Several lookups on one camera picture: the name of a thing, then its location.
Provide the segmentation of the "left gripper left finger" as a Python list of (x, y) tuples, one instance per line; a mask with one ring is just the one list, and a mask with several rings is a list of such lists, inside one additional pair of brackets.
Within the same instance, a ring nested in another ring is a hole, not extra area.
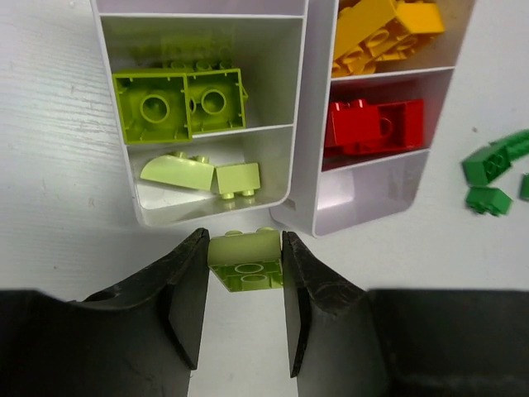
[(206, 229), (83, 301), (1, 293), (4, 396), (185, 396), (197, 368)]

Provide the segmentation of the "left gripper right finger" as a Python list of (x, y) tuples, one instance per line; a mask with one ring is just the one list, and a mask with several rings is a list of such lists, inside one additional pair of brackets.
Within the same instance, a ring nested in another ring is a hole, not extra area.
[(525, 396), (528, 294), (372, 289), (283, 234), (289, 371), (301, 396)]

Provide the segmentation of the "pale lime small lego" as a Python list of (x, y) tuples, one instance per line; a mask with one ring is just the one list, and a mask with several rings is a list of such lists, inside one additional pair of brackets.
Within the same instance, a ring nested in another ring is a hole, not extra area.
[(208, 245), (207, 265), (232, 293), (279, 289), (284, 286), (280, 231), (261, 227), (214, 237)]

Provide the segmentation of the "pale lime lego brick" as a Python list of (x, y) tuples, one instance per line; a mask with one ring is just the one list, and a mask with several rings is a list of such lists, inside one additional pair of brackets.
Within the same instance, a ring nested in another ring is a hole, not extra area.
[(140, 178), (186, 189), (209, 191), (215, 166), (204, 155), (188, 157), (183, 151), (173, 151), (150, 160)]

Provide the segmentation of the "small dark green lego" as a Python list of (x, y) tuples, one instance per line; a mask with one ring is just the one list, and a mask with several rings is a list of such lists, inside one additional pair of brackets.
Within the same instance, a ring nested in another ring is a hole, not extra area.
[(508, 214), (512, 199), (499, 188), (473, 186), (465, 198), (465, 205), (477, 214), (498, 217)]

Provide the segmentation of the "red curved lego brick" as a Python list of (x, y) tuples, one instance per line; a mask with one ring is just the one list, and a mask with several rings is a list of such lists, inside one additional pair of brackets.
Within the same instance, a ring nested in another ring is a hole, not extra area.
[(325, 158), (343, 153), (355, 154), (354, 145), (381, 137), (377, 105), (365, 99), (330, 102), (324, 139)]

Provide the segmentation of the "red lego piece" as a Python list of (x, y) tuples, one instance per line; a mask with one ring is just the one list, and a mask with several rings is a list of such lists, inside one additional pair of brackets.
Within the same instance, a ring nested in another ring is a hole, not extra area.
[(381, 103), (381, 137), (354, 145), (357, 155), (411, 151), (424, 144), (424, 101), (422, 99)]

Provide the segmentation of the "lime square lego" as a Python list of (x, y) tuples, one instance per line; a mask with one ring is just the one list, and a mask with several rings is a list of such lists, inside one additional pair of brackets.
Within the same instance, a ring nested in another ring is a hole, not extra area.
[(127, 145), (192, 140), (186, 74), (130, 69), (114, 73), (112, 83)]
[(246, 128), (241, 70), (219, 69), (186, 75), (192, 135)]

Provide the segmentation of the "dark green square lego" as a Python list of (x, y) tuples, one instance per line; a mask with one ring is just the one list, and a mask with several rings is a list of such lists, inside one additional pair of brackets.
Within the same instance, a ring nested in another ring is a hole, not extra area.
[(520, 190), (519, 190), (519, 198), (520, 200), (529, 201), (529, 174), (524, 174), (522, 176), (522, 182), (520, 184)]

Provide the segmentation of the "orange yellow lego brick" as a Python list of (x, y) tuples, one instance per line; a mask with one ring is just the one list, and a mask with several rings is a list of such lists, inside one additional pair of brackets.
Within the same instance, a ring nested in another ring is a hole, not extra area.
[(401, 1), (344, 1), (338, 12), (331, 76), (372, 74), (376, 59), (396, 43), (392, 24)]

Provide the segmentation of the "lime long lego brick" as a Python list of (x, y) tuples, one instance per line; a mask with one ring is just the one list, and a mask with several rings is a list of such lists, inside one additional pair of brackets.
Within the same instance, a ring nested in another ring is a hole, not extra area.
[(162, 38), (162, 65), (178, 71), (231, 69), (232, 47), (232, 39), (220, 33)]

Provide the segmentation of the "pale yellow orange lego stack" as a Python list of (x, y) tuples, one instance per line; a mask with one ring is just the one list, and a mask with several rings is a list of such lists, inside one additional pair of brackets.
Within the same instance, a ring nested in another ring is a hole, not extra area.
[(445, 31), (435, 2), (396, 1), (393, 14), (388, 37), (371, 50), (376, 62), (407, 60)]

